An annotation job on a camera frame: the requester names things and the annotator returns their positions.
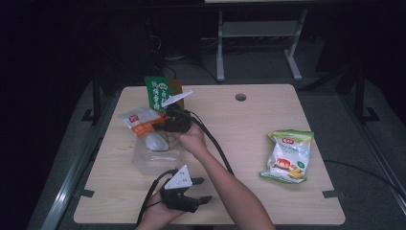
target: wooden table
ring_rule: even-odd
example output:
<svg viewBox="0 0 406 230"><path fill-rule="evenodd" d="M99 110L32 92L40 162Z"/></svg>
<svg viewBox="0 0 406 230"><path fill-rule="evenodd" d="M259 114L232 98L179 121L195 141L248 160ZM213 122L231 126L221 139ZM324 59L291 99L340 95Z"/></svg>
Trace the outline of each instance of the wooden table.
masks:
<svg viewBox="0 0 406 230"><path fill-rule="evenodd" d="M311 143L308 180L283 184L259 178L274 148L269 131L294 128L310 130L295 89L288 84L188 85L193 90L185 107L196 113L224 150L236 177L262 201L275 224L342 224L345 216L337 197L325 198L323 191L334 190L316 142ZM236 94L246 101L236 100ZM135 223L152 181L131 163L135 136L117 116L147 104L145 87L127 87L120 97L106 131L74 219L78 223ZM213 143L208 148L221 162ZM183 162L191 177L202 176L202 185L191 187L186 195L213 196L194 213L176 219L175 224L230 224L214 186L204 169L185 152Z"/></svg>

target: orange label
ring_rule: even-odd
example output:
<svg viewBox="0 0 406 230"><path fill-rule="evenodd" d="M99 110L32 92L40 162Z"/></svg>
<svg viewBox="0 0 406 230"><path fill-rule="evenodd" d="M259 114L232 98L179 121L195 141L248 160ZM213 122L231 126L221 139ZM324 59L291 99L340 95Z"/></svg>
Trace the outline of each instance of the orange label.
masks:
<svg viewBox="0 0 406 230"><path fill-rule="evenodd" d="M154 130L152 127L153 124L163 123L163 122L164 122L163 118L158 118L158 119L155 119L155 120L152 120L149 122L138 124L137 126L132 127L131 130L135 134L137 134L137 136L142 136L142 135Z"/></svg>

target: human hand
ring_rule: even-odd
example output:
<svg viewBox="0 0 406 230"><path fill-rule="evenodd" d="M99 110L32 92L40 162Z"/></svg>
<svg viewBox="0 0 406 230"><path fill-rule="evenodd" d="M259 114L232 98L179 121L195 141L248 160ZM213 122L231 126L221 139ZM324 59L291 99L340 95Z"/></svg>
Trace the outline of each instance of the human hand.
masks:
<svg viewBox="0 0 406 230"><path fill-rule="evenodd" d="M167 208L162 202L161 194L155 193L149 200L148 208L137 230L158 230L167 226L171 221L185 212Z"/></svg>
<svg viewBox="0 0 406 230"><path fill-rule="evenodd" d="M171 132L170 135L176 137L183 148L193 154L196 158L200 154L208 152L204 132L195 123L192 123L191 128L187 133Z"/></svg>

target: yellow snack bag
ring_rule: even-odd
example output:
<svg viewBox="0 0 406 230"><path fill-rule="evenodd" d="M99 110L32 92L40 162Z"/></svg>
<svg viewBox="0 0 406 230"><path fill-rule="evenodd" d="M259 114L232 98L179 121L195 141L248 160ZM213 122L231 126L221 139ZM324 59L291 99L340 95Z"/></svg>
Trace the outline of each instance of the yellow snack bag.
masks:
<svg viewBox="0 0 406 230"><path fill-rule="evenodd" d="M269 132L268 136L275 148L267 161L268 170L260 172L260 177L293 184L305 181L314 133L286 129Z"/></svg>

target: gray carpet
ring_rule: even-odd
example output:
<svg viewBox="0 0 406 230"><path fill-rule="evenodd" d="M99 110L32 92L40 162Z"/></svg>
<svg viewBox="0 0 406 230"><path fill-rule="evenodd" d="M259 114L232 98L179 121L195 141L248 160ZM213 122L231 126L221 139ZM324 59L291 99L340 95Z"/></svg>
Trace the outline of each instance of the gray carpet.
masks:
<svg viewBox="0 0 406 230"><path fill-rule="evenodd" d="M226 81L223 84L240 83L290 83L302 87L318 80L325 73L316 73L315 66L323 47L323 42L302 42L297 49L295 58L304 80L293 80L284 59L282 50L284 44L271 44L268 47L252 47L240 55L224 57ZM164 74L176 77L183 84L216 84L215 55L213 52L203 55L198 62L184 59L169 64ZM333 79L312 92L300 92L299 99L310 127L315 132L315 138L320 152L325 160L352 164L368 172L384 176L371 145L365 138L364 131L372 134L378 148L384 153L389 165L399 180L405 183L406 168L402 165L405 160L406 136L405 126L397 119L387 106L380 90L367 81L365 106L373 107L381 119L380 122L370 122L361 126L353 117L348 106L353 94L340 96L335 93L334 86L339 79ZM83 149L83 143L88 140L94 126L81 121L85 110L92 107L91 87L87 87L72 115L72 120L60 146L48 182L38 201L28 229L39 229L48 215L57 192L70 170L76 154ZM106 128L120 92L114 98L104 97L104 117L98 124ZM83 174L78 190L83 188L92 162ZM326 162L327 170L335 190L339 193L340 202L346 215L346 222L341 226L278 226L279 229L403 229L406 226L406 216L396 202L390 187L376 177L358 171L355 168ZM58 229L132 229L131 225L80 225L74 223L73 214L79 197L73 193L66 213Z"/></svg>

